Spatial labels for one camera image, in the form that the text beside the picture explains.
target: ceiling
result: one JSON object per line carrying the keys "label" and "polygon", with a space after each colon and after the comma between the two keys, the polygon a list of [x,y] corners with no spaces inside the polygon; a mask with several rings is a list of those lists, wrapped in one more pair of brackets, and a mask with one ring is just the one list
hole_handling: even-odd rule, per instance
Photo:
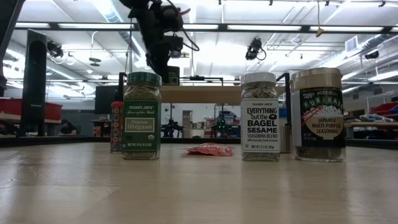
{"label": "ceiling", "polygon": [[[316,1],[275,0],[272,6],[269,5],[270,1],[260,0],[229,0],[222,1],[221,5],[217,0],[174,0],[173,2],[183,10],[191,9],[189,14],[183,16],[186,24],[310,24],[316,26],[318,23]],[[346,0],[330,1],[329,6],[325,6],[325,1],[321,1],[319,21],[321,25],[336,26],[396,26],[398,24],[396,16],[398,1],[388,1],[385,6],[378,7],[380,3],[380,1]],[[27,0],[18,21],[107,22],[101,12],[109,10],[109,7],[114,7],[120,22],[129,22],[127,18],[129,9],[118,0]],[[40,32],[46,34],[48,40],[62,44],[62,49],[66,52],[64,58],[52,59],[50,65],[47,64],[47,66],[59,64],[57,66],[65,69],[63,74],[70,74],[75,79],[100,79],[105,76],[108,76],[109,79],[117,79],[118,73],[124,72],[126,69],[127,43],[117,32],[97,32],[93,37],[92,47],[93,32],[48,30]],[[134,32],[132,35],[138,48],[145,51],[140,33]],[[204,75],[226,77],[227,79],[240,77],[245,72],[251,71],[274,72],[276,75],[281,75],[284,72],[322,66],[332,56],[338,60],[335,55],[344,52],[345,42],[354,36],[355,34],[322,34],[320,37],[315,37],[315,34],[193,32],[193,40],[200,47],[200,51],[192,52],[190,49],[183,49],[183,52],[189,53],[190,57],[193,57],[193,63],[190,58],[180,58],[170,60],[169,65],[180,66],[182,75]],[[263,61],[247,61],[244,58],[247,46],[254,37],[261,38],[264,49],[266,49],[267,57]],[[372,37],[374,35],[359,35],[358,40],[361,42],[361,40]],[[19,46],[19,53],[24,54],[21,49],[25,47],[26,40],[26,30],[15,30],[11,45]],[[380,51],[378,60],[388,59],[395,55],[393,48],[396,41],[392,39],[378,46]],[[9,47],[9,49],[18,52],[15,48]],[[100,58],[101,66],[92,67],[90,65],[92,62],[88,60],[90,57]],[[344,62],[339,62],[333,67],[340,68],[345,75],[361,68],[360,58],[355,56]],[[395,61],[392,60],[378,68],[394,66]],[[134,63],[133,70],[145,67],[142,60],[139,62]],[[377,62],[376,60],[365,61],[362,66],[370,65],[371,67]],[[372,76],[371,72],[368,72],[366,76],[359,73],[348,80],[363,81],[364,77],[369,76]]]}

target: glass jar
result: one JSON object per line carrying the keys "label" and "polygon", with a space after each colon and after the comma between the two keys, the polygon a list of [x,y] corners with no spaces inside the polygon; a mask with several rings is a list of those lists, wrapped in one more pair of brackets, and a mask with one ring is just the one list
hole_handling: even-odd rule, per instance
{"label": "glass jar", "polygon": [[294,157],[341,162],[346,157],[342,74],[337,68],[313,68],[292,75]]}
{"label": "glass jar", "polygon": [[279,161],[279,101],[273,73],[241,77],[241,146],[245,161]]}
{"label": "glass jar", "polygon": [[157,159],[160,153],[159,88],[162,78],[149,72],[127,77],[123,103],[123,159]]}

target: black label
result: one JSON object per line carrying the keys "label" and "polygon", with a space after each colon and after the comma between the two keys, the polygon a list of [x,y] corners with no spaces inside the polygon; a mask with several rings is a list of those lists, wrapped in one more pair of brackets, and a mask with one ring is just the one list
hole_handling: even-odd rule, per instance
{"label": "black label", "polygon": [[300,90],[302,146],[345,147],[343,94],[338,88]]}

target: seasoning blend label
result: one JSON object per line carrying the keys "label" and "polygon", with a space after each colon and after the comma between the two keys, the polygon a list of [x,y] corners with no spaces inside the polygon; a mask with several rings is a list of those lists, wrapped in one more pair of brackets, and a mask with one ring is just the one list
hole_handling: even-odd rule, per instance
{"label": "seasoning blend label", "polygon": [[338,88],[309,88],[292,94],[295,146],[345,147],[343,94]]}
{"label": "seasoning blend label", "polygon": [[123,152],[160,149],[160,109],[157,100],[124,100]]}
{"label": "seasoning blend label", "polygon": [[242,151],[280,152],[278,99],[243,99]]}

